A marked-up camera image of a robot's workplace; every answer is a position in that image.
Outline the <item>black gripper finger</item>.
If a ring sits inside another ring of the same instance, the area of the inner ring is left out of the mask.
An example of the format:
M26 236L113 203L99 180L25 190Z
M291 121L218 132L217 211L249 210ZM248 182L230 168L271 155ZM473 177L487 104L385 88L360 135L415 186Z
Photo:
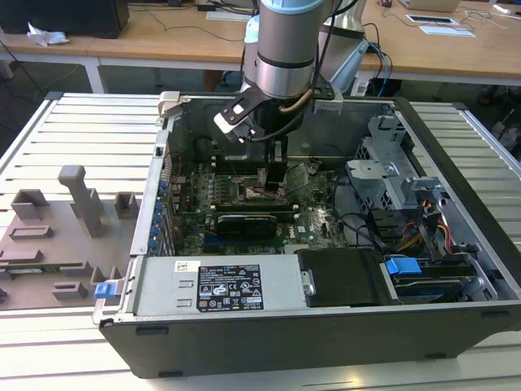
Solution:
M287 138L271 140L265 143L265 189L277 191L283 182L288 167Z

